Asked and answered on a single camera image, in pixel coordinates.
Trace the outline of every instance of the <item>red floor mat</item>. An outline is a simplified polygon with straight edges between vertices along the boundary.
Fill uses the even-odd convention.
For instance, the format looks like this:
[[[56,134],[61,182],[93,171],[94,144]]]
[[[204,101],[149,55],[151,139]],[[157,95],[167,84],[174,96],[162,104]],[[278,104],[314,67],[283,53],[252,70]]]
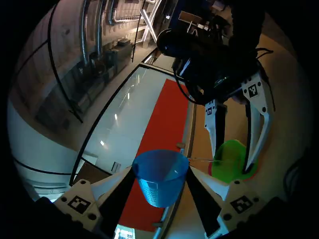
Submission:
[[[176,82],[166,80],[143,135],[136,156],[153,149],[170,149],[179,152],[176,144],[182,141],[188,101]],[[149,205],[135,180],[119,224],[143,231],[155,231],[164,208]]]

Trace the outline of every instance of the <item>white floor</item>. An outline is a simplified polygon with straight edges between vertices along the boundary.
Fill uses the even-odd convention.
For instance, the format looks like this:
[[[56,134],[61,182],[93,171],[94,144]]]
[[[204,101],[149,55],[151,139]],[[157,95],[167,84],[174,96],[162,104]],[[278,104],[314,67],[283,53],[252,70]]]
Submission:
[[[111,172],[114,162],[119,170],[130,165],[152,115],[166,79],[173,77],[138,68],[106,109],[85,152],[98,156],[96,166]]]

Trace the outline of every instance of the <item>green bowl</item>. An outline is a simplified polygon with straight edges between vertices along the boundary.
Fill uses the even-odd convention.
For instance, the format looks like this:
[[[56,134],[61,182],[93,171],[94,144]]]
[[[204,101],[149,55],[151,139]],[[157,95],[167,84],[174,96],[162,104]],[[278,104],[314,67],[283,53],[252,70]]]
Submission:
[[[254,176],[258,168],[258,160],[251,171],[242,173],[246,156],[246,147],[238,140],[224,142],[214,156],[214,161],[209,165],[209,175],[225,183],[233,180],[245,180]]]

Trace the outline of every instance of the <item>blue plastic cup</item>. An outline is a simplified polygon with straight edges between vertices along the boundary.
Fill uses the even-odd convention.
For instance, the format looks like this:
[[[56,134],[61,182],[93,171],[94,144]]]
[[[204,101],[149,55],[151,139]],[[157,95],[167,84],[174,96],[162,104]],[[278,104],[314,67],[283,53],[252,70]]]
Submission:
[[[152,150],[136,157],[132,166],[146,201],[154,207],[165,208],[177,200],[188,164],[181,153]]]

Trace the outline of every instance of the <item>white wall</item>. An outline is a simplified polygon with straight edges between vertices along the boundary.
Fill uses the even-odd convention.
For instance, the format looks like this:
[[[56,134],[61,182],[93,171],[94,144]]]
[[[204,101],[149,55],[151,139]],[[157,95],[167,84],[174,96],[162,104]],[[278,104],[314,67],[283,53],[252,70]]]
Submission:
[[[8,134],[13,156],[27,166],[51,171],[71,173],[77,152],[44,137],[30,127],[8,102]],[[17,166],[20,174],[38,182],[65,182],[70,176],[50,175],[34,172]]]

